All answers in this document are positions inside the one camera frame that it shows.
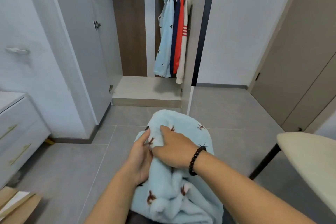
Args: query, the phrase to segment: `person's right hand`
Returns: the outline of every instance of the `person's right hand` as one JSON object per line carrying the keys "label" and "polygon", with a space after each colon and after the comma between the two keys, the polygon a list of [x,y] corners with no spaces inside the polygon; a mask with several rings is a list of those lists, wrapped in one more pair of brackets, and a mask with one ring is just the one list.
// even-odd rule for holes
{"label": "person's right hand", "polygon": [[164,146],[153,148],[153,156],[171,167],[189,167],[190,161],[198,149],[188,137],[176,133],[166,126],[160,127],[164,138]]}

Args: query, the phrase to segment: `black vertical strip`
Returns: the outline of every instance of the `black vertical strip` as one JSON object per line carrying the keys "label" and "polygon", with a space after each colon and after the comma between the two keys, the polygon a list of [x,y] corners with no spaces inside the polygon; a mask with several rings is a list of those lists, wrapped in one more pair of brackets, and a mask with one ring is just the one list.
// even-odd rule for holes
{"label": "black vertical strip", "polygon": [[197,83],[198,72],[200,70],[202,52],[203,52],[203,47],[204,47],[204,40],[205,40],[205,35],[207,33],[211,4],[212,4],[212,0],[205,0],[204,11],[203,11],[203,16],[202,16],[202,23],[201,23],[201,30],[199,33],[199,40],[198,40],[198,46],[197,46],[197,52],[196,52],[194,74],[192,75],[191,86],[196,86],[196,83]]}

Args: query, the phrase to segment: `black metal leg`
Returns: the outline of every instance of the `black metal leg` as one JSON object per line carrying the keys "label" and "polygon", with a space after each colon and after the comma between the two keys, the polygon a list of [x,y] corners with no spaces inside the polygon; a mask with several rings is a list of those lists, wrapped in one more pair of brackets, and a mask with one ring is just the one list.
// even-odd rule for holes
{"label": "black metal leg", "polygon": [[266,157],[259,163],[259,165],[254,169],[254,171],[250,174],[249,178],[254,180],[261,171],[271,162],[271,160],[281,151],[278,144],[276,144],[266,155]]}

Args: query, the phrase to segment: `white drawer cabinet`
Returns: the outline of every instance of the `white drawer cabinet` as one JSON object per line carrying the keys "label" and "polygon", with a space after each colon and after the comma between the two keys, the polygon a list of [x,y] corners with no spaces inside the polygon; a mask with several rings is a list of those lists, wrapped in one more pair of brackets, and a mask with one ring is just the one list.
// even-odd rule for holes
{"label": "white drawer cabinet", "polygon": [[26,94],[0,92],[0,188],[49,134]]}

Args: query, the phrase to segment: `hand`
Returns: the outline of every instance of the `hand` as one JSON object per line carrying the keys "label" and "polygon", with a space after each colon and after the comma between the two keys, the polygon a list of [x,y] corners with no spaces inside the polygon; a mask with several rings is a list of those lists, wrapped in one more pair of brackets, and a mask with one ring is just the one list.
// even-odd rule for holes
{"label": "hand", "polygon": [[152,153],[171,167],[189,167],[190,161],[198,147],[188,137],[171,131],[166,126],[160,127],[164,138],[164,146],[156,146]]}
{"label": "hand", "polygon": [[148,139],[150,132],[149,129],[146,130],[134,142],[128,159],[122,167],[129,175],[133,176],[135,185],[139,185],[148,179],[149,167],[151,166],[153,156],[149,150],[148,143],[145,143],[145,141]]}

